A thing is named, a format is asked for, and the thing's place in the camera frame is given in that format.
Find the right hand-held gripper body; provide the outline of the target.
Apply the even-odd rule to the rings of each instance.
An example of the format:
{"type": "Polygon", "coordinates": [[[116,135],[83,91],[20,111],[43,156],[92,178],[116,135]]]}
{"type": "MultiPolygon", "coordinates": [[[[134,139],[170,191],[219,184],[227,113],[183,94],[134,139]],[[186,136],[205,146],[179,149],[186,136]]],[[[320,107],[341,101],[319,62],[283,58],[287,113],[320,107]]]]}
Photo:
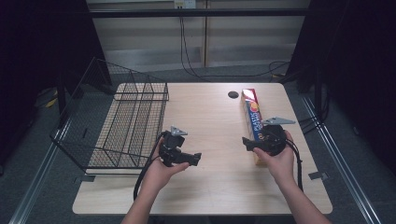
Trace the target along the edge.
{"type": "Polygon", "coordinates": [[[294,124],[294,120],[273,117],[262,121],[262,138],[257,147],[270,156],[281,153],[286,146],[294,148],[293,143],[285,134],[282,124],[294,124]]]}

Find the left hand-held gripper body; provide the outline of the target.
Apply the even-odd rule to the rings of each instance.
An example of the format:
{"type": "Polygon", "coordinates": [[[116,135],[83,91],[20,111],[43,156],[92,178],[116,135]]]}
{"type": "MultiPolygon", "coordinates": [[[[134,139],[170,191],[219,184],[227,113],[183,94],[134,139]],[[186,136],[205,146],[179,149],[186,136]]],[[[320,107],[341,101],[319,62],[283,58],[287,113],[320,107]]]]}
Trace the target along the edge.
{"type": "Polygon", "coordinates": [[[179,128],[172,126],[170,131],[162,133],[163,142],[160,146],[159,155],[163,159],[163,164],[172,167],[174,163],[187,162],[185,154],[179,149],[184,143],[184,135],[187,132],[181,131],[179,128]]]}

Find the long plastic wrap box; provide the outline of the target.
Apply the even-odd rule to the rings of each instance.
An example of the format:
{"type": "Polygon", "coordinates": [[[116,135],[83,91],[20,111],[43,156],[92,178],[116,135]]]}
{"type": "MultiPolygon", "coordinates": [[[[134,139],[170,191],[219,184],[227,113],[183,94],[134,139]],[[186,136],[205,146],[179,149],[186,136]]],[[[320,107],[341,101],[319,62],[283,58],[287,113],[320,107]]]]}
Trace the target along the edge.
{"type": "Polygon", "coordinates": [[[262,140],[262,114],[254,89],[242,89],[241,101],[247,121],[248,138],[262,140]]]}

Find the black wire basket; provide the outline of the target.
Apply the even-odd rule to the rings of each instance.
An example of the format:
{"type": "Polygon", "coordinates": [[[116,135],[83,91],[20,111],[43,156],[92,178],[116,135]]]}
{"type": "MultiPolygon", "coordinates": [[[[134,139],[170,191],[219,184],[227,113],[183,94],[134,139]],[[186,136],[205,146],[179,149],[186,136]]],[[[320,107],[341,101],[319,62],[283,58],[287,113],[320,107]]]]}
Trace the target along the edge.
{"type": "Polygon", "coordinates": [[[135,174],[163,130],[167,83],[92,59],[50,139],[87,175],[135,174]]]}

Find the person's right hand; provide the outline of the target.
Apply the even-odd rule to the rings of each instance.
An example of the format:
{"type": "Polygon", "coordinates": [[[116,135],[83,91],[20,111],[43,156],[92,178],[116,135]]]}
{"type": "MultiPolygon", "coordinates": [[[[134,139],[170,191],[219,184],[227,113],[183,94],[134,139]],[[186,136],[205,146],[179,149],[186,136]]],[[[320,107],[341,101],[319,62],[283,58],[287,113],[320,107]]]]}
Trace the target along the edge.
{"type": "Polygon", "coordinates": [[[283,151],[276,156],[270,156],[257,147],[253,149],[253,152],[267,165],[270,174],[279,186],[295,183],[293,176],[294,152],[290,146],[285,146],[283,151]]]}

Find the person's left hand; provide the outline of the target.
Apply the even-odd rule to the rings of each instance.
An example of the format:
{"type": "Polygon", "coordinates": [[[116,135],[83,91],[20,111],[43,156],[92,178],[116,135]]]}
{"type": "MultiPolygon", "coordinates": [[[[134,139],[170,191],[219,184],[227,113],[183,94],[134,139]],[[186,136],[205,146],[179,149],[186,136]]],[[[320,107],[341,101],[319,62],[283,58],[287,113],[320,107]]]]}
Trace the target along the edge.
{"type": "Polygon", "coordinates": [[[143,178],[139,194],[158,194],[160,190],[166,186],[173,175],[186,170],[190,166],[187,162],[183,162],[172,167],[164,165],[159,156],[159,150],[162,142],[163,138],[161,137],[153,153],[151,164],[143,178]]]}

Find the black curtain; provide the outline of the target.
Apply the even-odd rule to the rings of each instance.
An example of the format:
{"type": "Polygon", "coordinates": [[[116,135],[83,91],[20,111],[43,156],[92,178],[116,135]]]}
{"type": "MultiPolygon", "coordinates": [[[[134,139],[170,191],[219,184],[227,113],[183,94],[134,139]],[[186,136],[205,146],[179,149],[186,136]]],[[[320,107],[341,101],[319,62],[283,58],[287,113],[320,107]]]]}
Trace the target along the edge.
{"type": "Polygon", "coordinates": [[[0,174],[39,92],[72,88],[104,57],[87,0],[0,0],[0,174]]]}
{"type": "Polygon", "coordinates": [[[319,78],[396,175],[396,0],[310,0],[287,71],[319,78]]]}

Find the black horizontal bar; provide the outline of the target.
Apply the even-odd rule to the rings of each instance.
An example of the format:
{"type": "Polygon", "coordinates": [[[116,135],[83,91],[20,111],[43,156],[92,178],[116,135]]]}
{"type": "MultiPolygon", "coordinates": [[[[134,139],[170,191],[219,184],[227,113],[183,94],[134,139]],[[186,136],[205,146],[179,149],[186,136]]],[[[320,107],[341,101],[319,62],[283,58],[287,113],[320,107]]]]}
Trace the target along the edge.
{"type": "Polygon", "coordinates": [[[146,10],[91,10],[93,18],[166,18],[166,17],[253,17],[253,16],[307,16],[312,11],[303,8],[244,8],[244,9],[146,9],[146,10]]]}

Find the metal floor rail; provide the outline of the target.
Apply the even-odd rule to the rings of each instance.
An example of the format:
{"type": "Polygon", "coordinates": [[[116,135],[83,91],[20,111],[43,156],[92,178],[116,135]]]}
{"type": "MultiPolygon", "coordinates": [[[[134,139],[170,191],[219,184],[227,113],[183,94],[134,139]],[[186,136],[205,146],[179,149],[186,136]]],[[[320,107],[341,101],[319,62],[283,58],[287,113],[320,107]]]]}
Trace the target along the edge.
{"type": "Polygon", "coordinates": [[[327,126],[323,121],[318,119],[318,115],[315,113],[315,107],[312,103],[312,100],[309,97],[304,97],[302,101],[304,102],[304,106],[310,116],[310,119],[314,122],[315,127],[318,130],[318,133],[326,148],[328,149],[341,177],[343,177],[346,187],[348,188],[353,200],[361,211],[365,222],[367,224],[383,224],[366,193],[352,173],[339,147],[333,140],[327,126]]]}
{"type": "Polygon", "coordinates": [[[63,224],[73,189],[71,162],[49,139],[49,147],[8,224],[63,224]]]}

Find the white wall outlet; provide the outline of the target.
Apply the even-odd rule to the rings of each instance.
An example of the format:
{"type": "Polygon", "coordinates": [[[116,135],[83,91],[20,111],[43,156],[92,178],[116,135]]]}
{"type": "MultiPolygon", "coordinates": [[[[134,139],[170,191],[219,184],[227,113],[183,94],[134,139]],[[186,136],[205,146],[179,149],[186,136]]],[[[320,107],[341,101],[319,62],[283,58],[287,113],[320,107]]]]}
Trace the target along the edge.
{"type": "Polygon", "coordinates": [[[196,0],[174,0],[175,9],[195,9],[196,0]]]}

